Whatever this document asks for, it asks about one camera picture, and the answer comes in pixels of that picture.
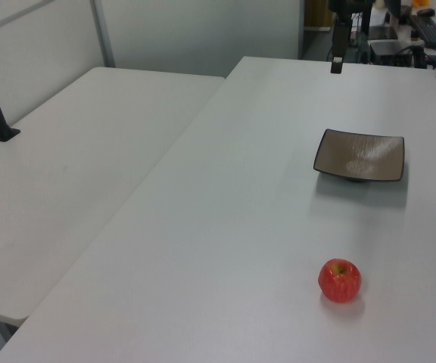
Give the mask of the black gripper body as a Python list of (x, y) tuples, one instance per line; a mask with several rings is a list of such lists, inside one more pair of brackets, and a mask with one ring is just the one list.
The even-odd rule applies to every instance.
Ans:
[(349, 23), (352, 19), (354, 1), (351, 0), (328, 0), (329, 10), (335, 14), (338, 24)]

